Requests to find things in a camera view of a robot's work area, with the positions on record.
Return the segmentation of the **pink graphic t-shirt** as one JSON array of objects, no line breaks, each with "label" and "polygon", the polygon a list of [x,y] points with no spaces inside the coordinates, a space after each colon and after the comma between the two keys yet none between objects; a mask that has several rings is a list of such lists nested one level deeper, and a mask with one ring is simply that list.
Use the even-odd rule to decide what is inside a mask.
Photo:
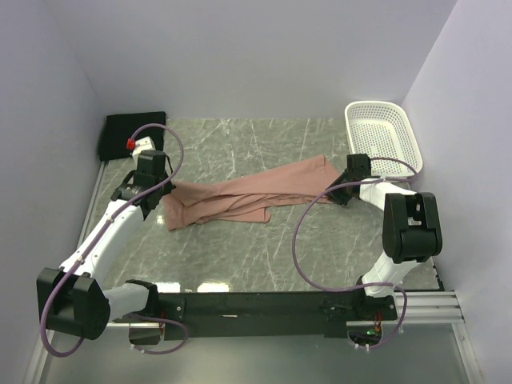
[{"label": "pink graphic t-shirt", "polygon": [[211,220],[267,223],[269,207],[311,202],[340,172],[319,155],[270,170],[217,182],[176,182],[161,199],[169,231]]}]

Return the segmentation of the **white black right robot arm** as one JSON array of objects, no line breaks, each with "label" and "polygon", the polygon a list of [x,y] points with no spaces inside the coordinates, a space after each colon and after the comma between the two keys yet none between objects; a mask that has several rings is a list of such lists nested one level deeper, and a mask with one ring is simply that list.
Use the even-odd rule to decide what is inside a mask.
[{"label": "white black right robot arm", "polygon": [[361,319],[371,318],[379,309],[379,299],[391,296],[412,269],[442,250],[436,197],[373,176],[371,163],[367,154],[347,155],[345,170],[327,194],[339,205],[357,198],[383,212],[382,253],[361,277],[364,291],[351,299],[352,312]]}]

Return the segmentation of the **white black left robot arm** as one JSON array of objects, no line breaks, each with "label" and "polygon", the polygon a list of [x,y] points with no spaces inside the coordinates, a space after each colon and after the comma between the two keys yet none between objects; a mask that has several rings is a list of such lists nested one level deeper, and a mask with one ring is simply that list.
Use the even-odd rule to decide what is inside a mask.
[{"label": "white black left robot arm", "polygon": [[158,316],[155,284],[129,280],[119,288],[103,290],[102,283],[130,237],[174,188],[167,162],[160,150],[142,151],[86,240],[59,268],[45,268],[39,274],[36,287],[43,331],[95,340],[108,322],[130,313],[144,322]]}]

